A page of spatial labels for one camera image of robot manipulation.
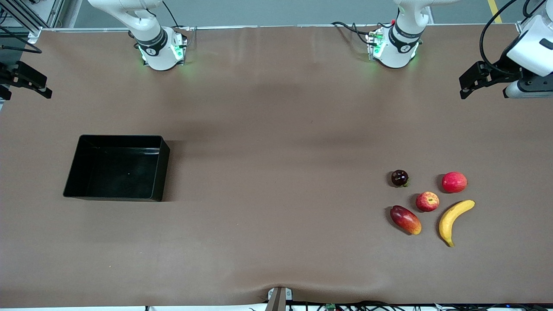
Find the red apple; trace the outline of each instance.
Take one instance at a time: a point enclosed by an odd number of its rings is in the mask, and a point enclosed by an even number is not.
[[[423,192],[416,197],[416,207],[421,211],[433,211],[438,208],[440,199],[430,191]]]
[[[442,178],[442,187],[446,192],[461,192],[467,187],[467,178],[459,172],[449,172]]]

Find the gray floor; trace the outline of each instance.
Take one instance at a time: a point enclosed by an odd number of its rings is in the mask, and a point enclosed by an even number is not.
[[[397,6],[392,0],[165,0],[179,24],[186,26],[234,25],[298,25],[345,23],[376,24],[388,22],[396,16]],[[501,7],[508,0],[496,0]],[[519,0],[508,8],[501,18],[503,23],[514,23],[523,18]],[[165,7],[152,10],[162,25],[172,26]],[[447,6],[433,7],[435,23],[485,23],[492,11],[487,0],[462,0]],[[121,27],[110,15],[82,0],[75,28]]]

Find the yellow banana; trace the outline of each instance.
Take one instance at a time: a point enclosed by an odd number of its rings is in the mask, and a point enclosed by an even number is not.
[[[464,212],[474,207],[473,200],[461,201],[454,206],[450,207],[440,220],[440,235],[444,241],[446,241],[449,247],[454,247],[453,241],[451,240],[451,231],[453,229],[453,223],[457,217],[461,216]]]

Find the black tray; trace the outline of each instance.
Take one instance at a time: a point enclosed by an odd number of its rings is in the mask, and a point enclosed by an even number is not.
[[[161,136],[82,135],[64,196],[161,201],[169,151]]]

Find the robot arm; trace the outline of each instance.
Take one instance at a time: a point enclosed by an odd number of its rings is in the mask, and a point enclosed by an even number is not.
[[[376,38],[369,38],[375,47],[369,47],[371,59],[378,59],[391,68],[400,68],[409,62],[419,46],[422,32],[430,17],[425,8],[460,0],[394,0],[399,7],[398,17],[389,28],[377,30]]]
[[[186,44],[182,35],[169,27],[161,27],[148,10],[162,0],[88,0],[90,4],[117,18],[129,28],[144,61],[155,70],[171,69],[184,61]]]
[[[505,98],[553,96],[553,0],[547,0],[521,24],[520,35],[490,65],[478,61],[461,77],[461,98],[497,83],[509,82]]]

